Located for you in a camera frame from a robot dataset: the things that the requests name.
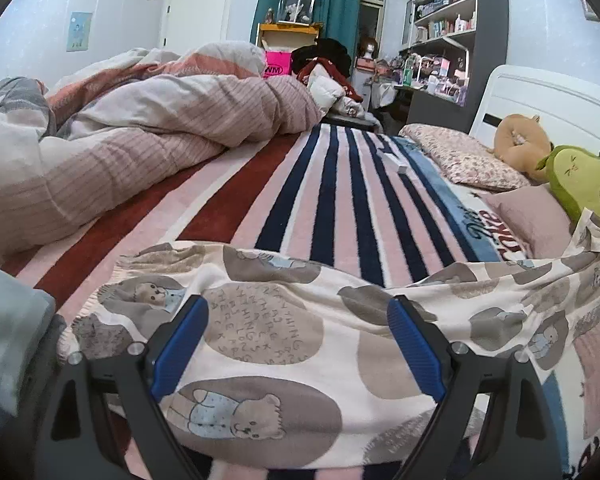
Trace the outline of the beige bear-print pants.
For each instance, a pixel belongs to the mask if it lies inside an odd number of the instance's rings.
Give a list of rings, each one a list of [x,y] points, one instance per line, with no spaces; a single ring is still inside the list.
[[[403,295],[482,356],[526,356],[547,397],[560,468],[600,445],[600,218],[582,214],[553,259],[453,263]],[[108,358],[148,341],[200,295],[209,321],[160,403],[186,448],[258,468],[403,460],[434,411],[390,333],[383,288],[324,264],[178,242],[119,260],[58,353]]]

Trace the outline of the light blue cloth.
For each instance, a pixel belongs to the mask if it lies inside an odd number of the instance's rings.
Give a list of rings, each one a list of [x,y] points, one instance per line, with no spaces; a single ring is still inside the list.
[[[45,334],[55,299],[0,270],[0,434],[26,416],[53,374]]]

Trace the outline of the plain pink pillow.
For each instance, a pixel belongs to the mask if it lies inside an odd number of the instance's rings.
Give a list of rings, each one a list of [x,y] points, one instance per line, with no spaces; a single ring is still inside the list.
[[[481,195],[533,258],[560,257],[571,240],[572,222],[548,185]]]

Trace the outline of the green avocado plush toy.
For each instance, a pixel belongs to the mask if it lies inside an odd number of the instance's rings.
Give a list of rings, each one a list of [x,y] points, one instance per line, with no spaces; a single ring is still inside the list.
[[[536,169],[545,171],[550,190],[573,222],[585,209],[600,217],[600,152],[559,145]]]

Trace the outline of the floral pink pillow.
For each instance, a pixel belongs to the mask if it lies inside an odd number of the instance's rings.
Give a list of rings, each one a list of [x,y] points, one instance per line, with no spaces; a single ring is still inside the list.
[[[529,186],[519,171],[495,157],[477,139],[464,132],[423,124],[405,125],[399,136],[413,141],[455,184],[491,192]]]

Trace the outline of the striped pink navy blanket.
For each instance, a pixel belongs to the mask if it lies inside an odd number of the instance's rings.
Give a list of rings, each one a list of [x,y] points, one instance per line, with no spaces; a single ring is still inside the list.
[[[406,174],[388,170],[381,152],[403,159]],[[185,169],[4,270],[48,292],[72,320],[119,257],[174,240],[272,250],[374,287],[457,261],[533,258],[483,193],[445,183],[409,140],[323,126]]]

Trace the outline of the small white box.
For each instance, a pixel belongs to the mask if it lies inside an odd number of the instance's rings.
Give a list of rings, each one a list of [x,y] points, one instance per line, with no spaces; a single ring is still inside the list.
[[[392,153],[381,152],[380,158],[388,170],[391,170],[396,174],[406,174],[408,165],[403,159],[400,159],[400,157]]]

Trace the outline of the tan plush toy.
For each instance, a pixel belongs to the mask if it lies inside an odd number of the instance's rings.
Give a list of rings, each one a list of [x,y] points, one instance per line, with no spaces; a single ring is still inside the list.
[[[496,128],[495,157],[534,182],[547,181],[545,169],[539,169],[538,165],[551,151],[553,144],[540,125],[539,115],[511,114]]]

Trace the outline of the pink striped crumpled duvet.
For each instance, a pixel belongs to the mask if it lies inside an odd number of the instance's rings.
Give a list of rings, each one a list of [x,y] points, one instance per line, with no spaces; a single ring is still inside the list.
[[[0,263],[227,148],[315,126],[306,86],[264,68],[260,48],[222,41],[129,50],[53,88],[1,80]]]

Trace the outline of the white bed headboard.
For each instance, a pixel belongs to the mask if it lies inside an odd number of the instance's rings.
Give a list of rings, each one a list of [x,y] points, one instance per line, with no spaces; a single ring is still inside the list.
[[[600,152],[600,86],[564,74],[515,65],[490,75],[469,135],[490,148],[495,130],[511,114],[538,115],[554,145]]]

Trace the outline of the pile of dark clothes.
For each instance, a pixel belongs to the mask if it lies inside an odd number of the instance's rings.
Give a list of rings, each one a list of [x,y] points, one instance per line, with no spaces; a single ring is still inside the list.
[[[291,73],[308,88],[322,117],[329,113],[374,122],[362,96],[349,81],[352,58],[347,48],[330,38],[291,52]]]

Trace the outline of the bright pink bag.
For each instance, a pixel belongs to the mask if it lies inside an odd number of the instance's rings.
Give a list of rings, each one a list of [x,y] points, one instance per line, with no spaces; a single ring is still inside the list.
[[[262,74],[264,78],[284,76],[291,74],[291,53],[287,51],[265,52],[265,69]]]

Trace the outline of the dark grey bookshelf unit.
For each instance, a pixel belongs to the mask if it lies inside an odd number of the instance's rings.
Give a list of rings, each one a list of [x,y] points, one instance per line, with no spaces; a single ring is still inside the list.
[[[402,53],[414,55],[409,124],[467,132],[492,70],[506,62],[508,0],[412,0]]]

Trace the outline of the white door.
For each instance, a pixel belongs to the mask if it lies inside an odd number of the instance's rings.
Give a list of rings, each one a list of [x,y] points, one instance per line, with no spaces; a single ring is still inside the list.
[[[230,0],[166,0],[159,46],[185,54],[226,38]]]

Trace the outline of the yellow small shelf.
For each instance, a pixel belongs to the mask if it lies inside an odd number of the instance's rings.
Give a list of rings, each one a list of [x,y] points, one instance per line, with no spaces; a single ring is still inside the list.
[[[320,36],[321,27],[301,24],[259,24],[256,45],[265,51],[291,52],[312,46]]]

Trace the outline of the clear display case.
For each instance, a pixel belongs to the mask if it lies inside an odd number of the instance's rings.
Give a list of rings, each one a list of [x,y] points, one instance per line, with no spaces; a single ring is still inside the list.
[[[278,0],[276,22],[309,26],[313,23],[316,0]]]

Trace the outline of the blue wall poster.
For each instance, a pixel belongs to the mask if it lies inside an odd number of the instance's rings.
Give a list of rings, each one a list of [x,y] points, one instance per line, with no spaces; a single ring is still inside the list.
[[[67,52],[81,52],[88,49],[93,14],[91,12],[72,12],[67,36]]]

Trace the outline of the framed wall picture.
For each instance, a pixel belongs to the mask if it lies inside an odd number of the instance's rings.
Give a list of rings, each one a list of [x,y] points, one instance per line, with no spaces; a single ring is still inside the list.
[[[583,12],[584,12],[585,18],[588,21],[599,22],[600,18],[595,13],[593,7],[591,6],[591,3],[589,3],[588,0],[581,0],[581,1],[582,1]]]

